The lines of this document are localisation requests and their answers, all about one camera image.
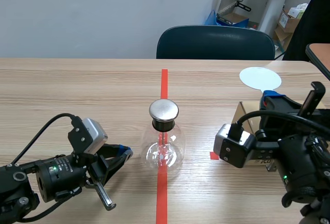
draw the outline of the robotic arm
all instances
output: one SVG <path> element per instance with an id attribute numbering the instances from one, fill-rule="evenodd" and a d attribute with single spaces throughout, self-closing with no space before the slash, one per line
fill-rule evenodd
<path id="1" fill-rule="evenodd" d="M 73 129 L 68 139 L 73 147 L 70 155 L 55 157 L 19 165 L 18 160 L 33 145 L 39 136 L 55 120 L 70 117 Z M 129 147 L 107 145 L 107 135 L 100 124 L 92 119 L 72 114 L 59 114 L 52 118 L 32 139 L 14 161 L 0 167 L 0 223 L 33 222 L 39 220 L 64 202 L 81 193 L 82 188 L 94 188 L 106 210 L 116 207 L 104 185 L 133 155 Z M 44 202 L 56 203 L 43 213 L 24 218 L 35 210 L 40 201 L 31 189 L 27 175 L 35 173 L 39 191 Z"/>
<path id="2" fill-rule="evenodd" d="M 248 113 L 237 123 L 225 124 L 214 142 L 220 159 L 242 168 L 250 159 L 268 159 L 268 171 L 279 171 L 287 193 L 283 207 L 292 201 L 307 204 L 301 209 L 301 224 L 330 223 L 330 112 L 316 109 L 325 94 L 320 82 L 313 82 L 304 104 L 285 95 L 265 91 L 260 110 Z M 242 123 L 261 117 L 260 130 L 250 134 Z"/>

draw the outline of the dark green chair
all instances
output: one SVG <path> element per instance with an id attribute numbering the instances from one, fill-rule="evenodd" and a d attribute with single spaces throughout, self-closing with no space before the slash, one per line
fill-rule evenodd
<path id="1" fill-rule="evenodd" d="M 274 60 L 273 40 L 265 33 L 228 26 L 179 26 L 165 31 L 157 59 Z"/>

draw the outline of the white paper plate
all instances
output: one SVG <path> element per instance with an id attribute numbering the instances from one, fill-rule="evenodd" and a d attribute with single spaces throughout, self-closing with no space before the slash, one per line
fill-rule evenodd
<path id="1" fill-rule="evenodd" d="M 245 68 L 240 72 L 239 78 L 247 86 L 262 92 L 274 90 L 282 83 L 280 76 L 267 68 Z"/>

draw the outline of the wooden table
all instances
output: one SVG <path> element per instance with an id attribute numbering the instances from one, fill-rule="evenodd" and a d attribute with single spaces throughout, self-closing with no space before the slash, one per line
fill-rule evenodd
<path id="1" fill-rule="evenodd" d="M 328 80 L 298 61 L 206 61 L 116 59 L 0 59 L 0 164 L 25 147 L 54 115 L 69 112 L 100 122 L 108 143 L 132 147 L 134 156 L 106 185 L 116 209 L 107 212 L 96 192 L 84 189 L 37 223 L 155 223 L 157 176 L 140 162 L 140 135 L 150 125 L 149 105 L 160 96 L 161 69 L 169 69 L 169 98 L 180 107 L 177 124 L 187 138 L 178 176 L 168 182 L 168 223 L 298 223 L 301 204 L 281 205 L 278 173 L 264 167 L 237 169 L 210 160 L 215 134 L 230 123 L 241 100 L 261 92 L 239 79 L 242 69 L 261 66 L 282 78 L 280 93 L 304 100 L 312 81 Z M 323 103 L 330 104 L 329 91 Z M 69 119 L 54 123 L 20 163 L 72 151 Z M 30 177 L 37 190 L 35 176 Z M 41 203 L 30 216 L 53 203 Z"/>
<path id="2" fill-rule="evenodd" d="M 313 64 L 330 80 L 330 43 L 313 43 L 306 47 L 306 54 Z"/>

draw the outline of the glass bottle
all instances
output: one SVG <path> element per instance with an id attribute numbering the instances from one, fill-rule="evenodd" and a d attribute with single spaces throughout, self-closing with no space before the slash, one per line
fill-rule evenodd
<path id="1" fill-rule="evenodd" d="M 155 172 L 174 171 L 182 164 L 186 148 L 185 135 L 174 122 L 179 108 L 171 100 L 160 99 L 150 105 L 149 114 L 153 120 L 142 134 L 141 159 Z"/>

